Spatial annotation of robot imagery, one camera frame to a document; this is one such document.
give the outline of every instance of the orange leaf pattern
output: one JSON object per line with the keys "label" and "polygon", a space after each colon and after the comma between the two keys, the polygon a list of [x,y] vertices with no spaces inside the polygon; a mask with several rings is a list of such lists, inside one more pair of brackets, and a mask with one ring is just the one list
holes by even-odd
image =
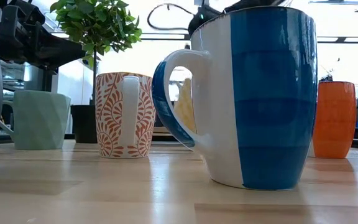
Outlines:
{"label": "orange leaf pattern", "polygon": [[[119,144],[122,124],[122,80],[130,75],[139,77],[140,92],[137,110],[135,144]],[[96,77],[96,131],[99,152],[107,158],[141,158],[149,155],[155,108],[152,101],[152,78],[133,73],[105,73]]]}

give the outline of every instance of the ceramic mug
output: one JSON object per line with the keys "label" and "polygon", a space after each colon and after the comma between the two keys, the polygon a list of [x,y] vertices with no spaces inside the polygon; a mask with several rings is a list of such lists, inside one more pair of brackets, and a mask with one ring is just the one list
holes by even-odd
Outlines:
{"label": "ceramic mug", "polygon": [[343,159],[356,128],[356,91],[349,82],[320,82],[309,156]]}
{"label": "ceramic mug", "polygon": [[[311,141],[317,97],[314,21],[285,7],[221,15],[157,67],[152,93],[164,126],[203,155],[216,182],[247,189],[293,188]],[[188,68],[197,133],[173,113],[173,69]]]}
{"label": "ceramic mug", "polygon": [[15,91],[12,101],[14,131],[2,121],[0,127],[11,136],[16,149],[61,149],[65,139],[70,98],[45,91]]}
{"label": "ceramic mug", "polygon": [[101,157],[149,155],[155,120],[151,85],[151,77],[135,73],[96,77],[96,132]]}

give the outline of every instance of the blue handle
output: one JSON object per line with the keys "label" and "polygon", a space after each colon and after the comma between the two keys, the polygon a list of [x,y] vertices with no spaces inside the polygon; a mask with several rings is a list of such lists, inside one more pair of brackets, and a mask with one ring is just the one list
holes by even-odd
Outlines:
{"label": "blue handle", "polygon": [[202,137],[190,131],[173,113],[168,88],[171,73],[177,66],[188,68],[193,75],[204,75],[200,73],[208,71],[209,53],[195,50],[177,50],[158,65],[152,83],[153,101],[162,124],[183,145],[194,151],[202,151],[197,150],[197,148],[204,148],[197,146],[202,142]]}

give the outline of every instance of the table surface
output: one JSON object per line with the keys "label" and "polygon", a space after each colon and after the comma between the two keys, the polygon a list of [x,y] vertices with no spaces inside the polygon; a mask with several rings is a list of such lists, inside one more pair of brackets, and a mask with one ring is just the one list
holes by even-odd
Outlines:
{"label": "table surface", "polygon": [[269,192],[213,182],[181,146],[128,160],[73,141],[52,151],[0,144],[0,224],[16,223],[358,224],[358,149],[309,158],[294,190]]}

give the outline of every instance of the light green mug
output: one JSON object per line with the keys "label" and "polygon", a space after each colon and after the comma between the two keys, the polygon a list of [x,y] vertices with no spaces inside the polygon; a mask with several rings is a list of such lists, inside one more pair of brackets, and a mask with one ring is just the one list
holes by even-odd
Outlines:
{"label": "light green mug", "polygon": [[14,131],[0,121],[12,138],[15,149],[61,149],[65,137],[70,98],[44,91],[16,91],[13,102]]}

